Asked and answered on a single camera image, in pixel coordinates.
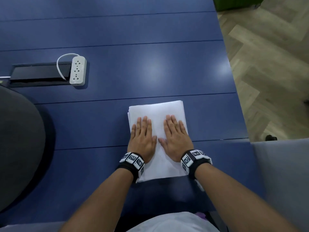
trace white power strip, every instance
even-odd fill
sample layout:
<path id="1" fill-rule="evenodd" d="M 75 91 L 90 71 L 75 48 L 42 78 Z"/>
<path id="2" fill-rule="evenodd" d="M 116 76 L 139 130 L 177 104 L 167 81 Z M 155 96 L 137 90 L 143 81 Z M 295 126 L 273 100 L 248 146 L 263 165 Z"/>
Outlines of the white power strip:
<path id="1" fill-rule="evenodd" d="M 73 86 L 83 86 L 86 80 L 87 60 L 85 57 L 80 56 L 79 54 L 69 53 L 64 54 L 58 58 L 56 66 L 60 76 L 66 81 L 65 77 L 62 75 L 59 69 L 58 62 L 60 58 L 67 55 L 76 55 L 76 57 L 74 57 L 72 60 L 70 84 Z"/>

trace person's right hand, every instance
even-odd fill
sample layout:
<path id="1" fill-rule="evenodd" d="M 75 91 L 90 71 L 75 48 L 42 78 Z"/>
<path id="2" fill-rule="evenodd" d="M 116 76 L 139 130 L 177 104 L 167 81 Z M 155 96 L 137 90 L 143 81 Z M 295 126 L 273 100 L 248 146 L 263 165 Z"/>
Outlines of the person's right hand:
<path id="1" fill-rule="evenodd" d="M 167 115 L 163 125 L 166 140 L 164 138 L 159 138 L 159 143 L 172 160 L 180 162 L 184 152 L 194 149 L 193 143 L 186 132 L 183 122 L 180 120 L 179 123 L 177 123 L 174 115 Z"/>

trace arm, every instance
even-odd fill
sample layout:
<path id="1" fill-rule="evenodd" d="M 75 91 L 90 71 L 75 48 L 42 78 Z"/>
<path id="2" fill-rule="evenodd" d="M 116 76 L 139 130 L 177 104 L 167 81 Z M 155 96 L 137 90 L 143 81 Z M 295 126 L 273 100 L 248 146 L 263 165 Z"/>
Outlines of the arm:
<path id="1" fill-rule="evenodd" d="M 139 153 L 148 163 L 155 153 L 157 137 L 152 137 L 151 120 L 137 119 L 132 126 L 128 152 Z M 123 168 L 117 169 L 82 204 L 63 225 L 60 232 L 108 231 L 116 228 L 123 204 L 133 181 L 133 174 Z"/>
<path id="2" fill-rule="evenodd" d="M 166 116 L 164 131 L 167 140 L 159 138 L 159 142 L 175 162 L 194 149 L 182 121 L 177 123 L 175 116 Z M 201 164 L 195 177 L 233 231 L 298 231 L 263 199 L 214 166 Z"/>

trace paper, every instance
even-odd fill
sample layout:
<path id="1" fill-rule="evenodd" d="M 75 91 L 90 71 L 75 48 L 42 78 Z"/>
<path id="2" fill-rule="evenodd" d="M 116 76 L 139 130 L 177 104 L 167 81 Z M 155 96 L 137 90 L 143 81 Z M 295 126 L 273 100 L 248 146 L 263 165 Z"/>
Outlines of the paper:
<path id="1" fill-rule="evenodd" d="M 166 139 L 163 128 L 163 121 L 166 119 L 166 115 L 175 115 L 177 121 L 183 121 L 187 130 L 182 101 L 130 106 L 128 112 L 130 130 L 132 125 L 136 124 L 138 117 L 143 118 L 147 116 L 148 119 L 152 121 L 152 135 Z M 187 175 L 187 173 L 180 166 L 180 163 L 171 160 L 157 141 L 155 154 L 151 161 L 145 164 L 144 173 L 138 181 L 143 182 L 151 179 L 179 177 L 184 175 Z"/>

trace person's right arm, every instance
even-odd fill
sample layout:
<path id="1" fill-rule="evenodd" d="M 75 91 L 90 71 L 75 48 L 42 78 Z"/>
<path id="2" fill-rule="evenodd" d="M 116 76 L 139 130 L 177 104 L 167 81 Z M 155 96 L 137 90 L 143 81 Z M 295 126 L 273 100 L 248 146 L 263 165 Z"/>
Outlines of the person's right arm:
<path id="1" fill-rule="evenodd" d="M 180 162 L 187 150 L 194 149 L 182 121 L 167 116 L 164 121 L 167 140 L 159 138 L 165 153 Z M 210 164 L 201 164 L 195 177 L 203 186 L 222 220 L 235 232 L 297 230 L 258 195 Z"/>

